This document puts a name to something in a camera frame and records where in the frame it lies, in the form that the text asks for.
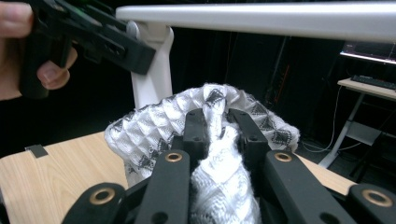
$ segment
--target cable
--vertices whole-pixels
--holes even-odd
[[[307,150],[307,151],[309,151],[309,152],[319,153],[319,152],[323,152],[323,151],[330,151],[330,149],[328,149],[328,148],[316,147],[316,146],[307,144],[306,142],[303,142],[303,141],[302,141],[302,143],[303,143],[303,146],[304,146],[305,150]],[[357,146],[360,145],[360,144],[361,144],[361,143],[357,143],[357,144],[352,145],[352,146],[350,146],[350,147],[341,147],[341,148],[339,148],[338,150],[339,150],[339,151],[347,150],[347,149],[350,149],[350,148],[353,148],[353,147],[357,147]],[[318,151],[311,150],[311,149],[308,149],[305,145],[307,145],[307,146],[309,146],[309,147],[314,147],[314,148],[317,148],[317,149],[320,149],[320,150],[318,150]]]
[[[323,151],[329,150],[329,147],[332,145],[332,141],[333,141],[333,139],[334,139],[335,115],[336,115],[336,113],[337,113],[338,99],[339,99],[339,96],[340,96],[340,90],[341,90],[341,88],[342,88],[342,86],[340,86],[340,88],[338,88],[337,98],[335,99],[335,109],[334,109],[334,114],[333,114],[333,116],[332,116],[332,139],[331,139],[331,141],[330,141],[330,144],[329,144],[327,147],[325,147],[325,148],[315,147],[315,148],[318,148],[318,149],[320,149],[320,150],[319,150],[319,151],[313,151],[313,150],[309,150],[308,148],[306,148],[305,145],[308,145],[308,144],[302,141],[303,146],[304,146],[304,148],[305,148],[307,151],[310,151],[310,152],[323,152]]]

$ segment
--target white knitted fabric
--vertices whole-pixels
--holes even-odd
[[[224,108],[224,98],[204,105],[210,145],[207,158],[191,176],[196,197],[190,223],[261,223],[249,173],[236,147],[238,130],[225,121]]]
[[[251,95],[228,85],[205,84],[133,111],[105,130],[109,147],[121,156],[131,187],[149,177],[158,156],[175,135],[184,132],[185,117],[202,108],[211,141],[208,157],[191,176],[197,190],[192,223],[257,223],[260,212],[248,172],[236,150],[237,128],[224,122],[229,108],[245,111],[258,125],[271,149],[295,150],[299,132]]]

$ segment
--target light wood surface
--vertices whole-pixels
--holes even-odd
[[[107,147],[103,133],[45,147],[49,155],[35,158],[26,151],[0,160],[0,188],[14,223],[61,223],[87,188],[102,182],[127,188],[122,159]],[[352,181],[312,161],[300,159],[329,189],[346,195]]]
[[[396,91],[389,90],[373,85],[368,85],[356,81],[350,80],[350,78],[339,80],[338,85],[345,86],[353,91],[359,91],[366,94],[370,94],[376,97],[385,98],[388,100],[396,101]]]

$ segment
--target finger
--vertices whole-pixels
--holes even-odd
[[[18,41],[0,38],[0,100],[21,96],[19,91],[20,60]]]
[[[47,90],[57,90],[66,85],[66,83],[70,79],[70,73],[68,70],[63,70],[60,74],[57,75],[57,78],[52,80],[51,82],[41,82],[41,84]]]
[[[33,11],[24,3],[0,2],[0,37],[24,37],[32,30]]]
[[[61,68],[51,61],[47,61],[38,68],[37,77],[43,86],[49,90],[55,90],[63,87],[70,78],[68,68],[70,68],[77,59],[77,51],[71,49],[65,68]]]

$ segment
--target white metal bar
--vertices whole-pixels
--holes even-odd
[[[340,135],[338,135],[337,141],[335,142],[334,146],[332,147],[332,151],[327,154],[323,160],[320,161],[318,164],[321,167],[328,168],[334,160],[338,156],[338,149],[340,148],[341,144],[344,141],[344,138],[347,135],[347,132],[353,122],[353,119],[355,118],[356,113],[358,112],[359,107],[361,106],[361,102],[363,101],[364,93],[361,93],[359,96],[358,100],[356,101],[355,106],[352,109],[352,112],[349,115],[349,118],[347,119],[346,123],[344,124],[343,129],[340,132]]]
[[[185,28],[396,42],[396,2],[128,6],[116,16]]]
[[[131,72],[134,106],[139,109],[146,105],[158,104],[161,99],[173,94],[169,53],[174,33],[171,27],[157,23],[137,24],[130,21],[128,26],[135,26],[137,38],[156,49],[153,62],[145,76]]]

